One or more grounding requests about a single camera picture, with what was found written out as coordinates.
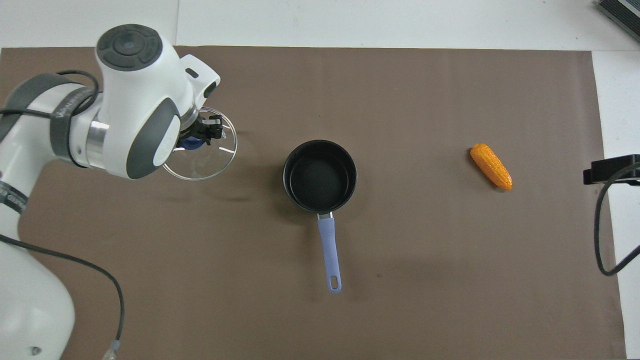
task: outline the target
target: cable connector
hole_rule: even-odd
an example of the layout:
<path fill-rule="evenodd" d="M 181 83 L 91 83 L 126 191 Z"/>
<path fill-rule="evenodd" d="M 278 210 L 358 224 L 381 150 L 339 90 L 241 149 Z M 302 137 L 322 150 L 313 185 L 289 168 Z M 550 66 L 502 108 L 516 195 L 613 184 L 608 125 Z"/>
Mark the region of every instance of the cable connector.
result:
<path fill-rule="evenodd" d="M 118 354 L 118 348 L 120 347 L 120 342 L 118 340 L 113 340 L 109 350 L 104 353 L 102 360 L 116 360 L 116 355 Z"/>

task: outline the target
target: white tile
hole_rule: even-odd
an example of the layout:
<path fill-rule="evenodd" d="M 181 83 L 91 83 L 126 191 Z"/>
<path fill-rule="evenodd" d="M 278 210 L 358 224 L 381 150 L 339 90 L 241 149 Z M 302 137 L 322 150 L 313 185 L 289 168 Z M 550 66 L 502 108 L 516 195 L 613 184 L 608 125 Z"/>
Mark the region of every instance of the white tile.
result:
<path fill-rule="evenodd" d="M 150 26 L 174 42 L 179 0 L 0 0 L 0 47 L 94 46 L 117 25 Z"/>
<path fill-rule="evenodd" d="M 596 51 L 602 141 L 606 158 L 640 154 L 640 51 Z M 640 188 L 610 188 L 611 222 L 617 261 L 640 245 Z M 640 358 L 640 258 L 618 273 L 627 357 Z"/>
<path fill-rule="evenodd" d="M 592 0 L 181 0 L 177 32 L 179 45 L 640 49 Z"/>

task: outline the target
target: brown table surface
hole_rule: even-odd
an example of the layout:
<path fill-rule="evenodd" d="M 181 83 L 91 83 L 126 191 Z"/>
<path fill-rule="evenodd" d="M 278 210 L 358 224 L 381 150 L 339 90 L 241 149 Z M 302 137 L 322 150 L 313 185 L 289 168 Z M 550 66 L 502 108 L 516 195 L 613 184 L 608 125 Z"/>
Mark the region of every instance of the brown table surface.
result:
<path fill-rule="evenodd" d="M 26 242 L 93 261 L 122 283 L 122 359 L 625 357 L 618 284 L 593 255 L 602 158 L 591 54 L 575 51 L 179 47 L 221 85 L 207 102 L 239 133 L 209 181 L 129 181 L 51 163 L 21 220 Z M 99 74 L 89 48 L 3 49 L 0 99 L 41 72 Z M 358 167 L 335 212 L 343 291 L 326 289 L 316 216 L 282 165 L 324 138 Z M 489 144 L 501 192 L 471 162 Z M 612 259 L 608 209 L 604 251 Z M 111 283 L 37 255 L 66 284 L 64 359 L 115 333 Z"/>

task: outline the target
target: metal ring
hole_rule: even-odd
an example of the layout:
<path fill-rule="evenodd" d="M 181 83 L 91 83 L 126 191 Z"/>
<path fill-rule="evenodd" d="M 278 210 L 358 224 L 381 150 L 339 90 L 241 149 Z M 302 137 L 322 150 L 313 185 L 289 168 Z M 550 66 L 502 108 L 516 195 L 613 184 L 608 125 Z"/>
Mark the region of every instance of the metal ring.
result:
<path fill-rule="evenodd" d="M 225 164 L 224 167 L 222 167 L 222 169 L 220 169 L 219 171 L 209 175 L 209 176 L 205 176 L 205 177 L 186 177 L 186 176 L 182 176 L 178 173 L 176 173 L 175 171 L 173 171 L 169 165 L 167 165 L 166 163 L 164 163 L 162 165 L 162 167 L 167 170 L 169 172 L 169 174 L 177 177 L 178 179 L 182 179 L 182 180 L 187 180 L 187 181 L 202 181 L 202 180 L 207 180 L 210 179 L 218 174 L 220 174 L 221 172 L 223 172 L 228 166 L 229 164 L 231 164 L 231 161 L 233 161 L 233 159 L 236 157 L 236 152 L 238 150 L 238 137 L 236 134 L 236 128 L 234 127 L 233 123 L 231 122 L 231 120 L 229 120 L 228 117 L 225 116 L 225 114 L 221 113 L 218 110 L 215 110 L 213 108 L 208 108 L 206 106 L 202 106 L 202 108 L 200 108 L 200 112 L 209 112 L 209 113 L 214 113 L 216 115 L 219 115 L 224 121 L 226 121 L 229 124 L 229 127 L 231 128 L 231 133 L 232 136 L 234 137 L 234 151 L 233 154 L 231 155 L 231 158 L 229 159 L 229 161 L 227 161 L 227 164 Z"/>

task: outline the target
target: frying pan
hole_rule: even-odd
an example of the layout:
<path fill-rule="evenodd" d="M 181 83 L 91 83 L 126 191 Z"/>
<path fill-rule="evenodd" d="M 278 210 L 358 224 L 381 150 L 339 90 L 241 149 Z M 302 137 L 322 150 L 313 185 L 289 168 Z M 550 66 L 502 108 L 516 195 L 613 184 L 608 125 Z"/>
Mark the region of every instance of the frying pan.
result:
<path fill-rule="evenodd" d="M 326 282 L 332 293 L 342 290 L 333 211 L 347 203 L 357 175 L 347 150 L 328 140 L 303 143 L 284 163 L 282 179 L 287 195 L 299 207 L 317 213 Z"/>

